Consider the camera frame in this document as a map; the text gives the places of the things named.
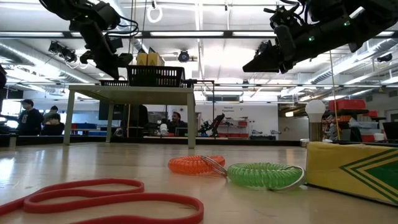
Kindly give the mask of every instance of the table leg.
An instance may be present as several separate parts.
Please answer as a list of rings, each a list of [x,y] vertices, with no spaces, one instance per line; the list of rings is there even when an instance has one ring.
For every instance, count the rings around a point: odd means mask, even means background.
[[[194,149],[196,144],[195,136],[195,97],[193,93],[187,95],[188,106],[188,148]]]
[[[70,129],[72,127],[73,106],[75,105],[75,91],[69,91],[67,120],[65,122],[65,134],[63,135],[63,143],[70,144]]]
[[[113,104],[109,104],[108,125],[106,127],[106,142],[111,142],[112,136]]]

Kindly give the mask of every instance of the orange coiled spring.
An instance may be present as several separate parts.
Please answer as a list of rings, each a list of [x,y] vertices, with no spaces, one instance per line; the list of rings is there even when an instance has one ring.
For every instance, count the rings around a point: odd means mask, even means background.
[[[222,156],[208,156],[219,165],[225,165],[225,159]],[[213,171],[212,164],[204,161],[201,156],[188,156],[174,158],[169,161],[169,169],[179,174],[205,174]]]

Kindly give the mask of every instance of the yellow box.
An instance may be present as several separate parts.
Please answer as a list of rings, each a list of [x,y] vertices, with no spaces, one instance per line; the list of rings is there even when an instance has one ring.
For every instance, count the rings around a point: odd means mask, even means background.
[[[164,60],[158,53],[149,53],[147,65],[164,66]]]
[[[398,149],[363,144],[307,146],[309,184],[398,205]]]
[[[137,65],[147,65],[148,62],[148,54],[147,53],[138,53],[137,54]]]

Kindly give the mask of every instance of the wooden floor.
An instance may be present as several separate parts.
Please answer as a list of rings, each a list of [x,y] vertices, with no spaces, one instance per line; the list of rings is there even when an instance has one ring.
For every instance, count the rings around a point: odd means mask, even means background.
[[[305,167],[305,149],[299,147],[197,146],[157,144],[75,144],[18,147],[0,151],[0,204],[28,195],[47,185],[73,180],[119,177],[138,179],[146,192],[189,195],[205,205],[203,223],[261,224],[393,224],[398,209],[346,195],[301,186],[288,192],[253,190],[217,176],[173,174],[169,159],[220,154],[226,167],[238,162],[273,162]],[[125,189],[103,185],[95,189]],[[59,198],[54,203],[79,198]],[[51,215],[22,211],[0,217],[0,223],[70,223],[108,215],[139,214],[156,218],[184,217],[194,210],[167,202],[129,202]]]

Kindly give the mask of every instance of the green coiled spring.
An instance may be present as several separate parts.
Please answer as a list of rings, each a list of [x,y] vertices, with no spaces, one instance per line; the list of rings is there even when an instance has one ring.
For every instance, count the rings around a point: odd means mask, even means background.
[[[240,163],[228,167],[228,177],[235,184],[279,190],[301,184],[304,178],[301,167],[271,163]]]

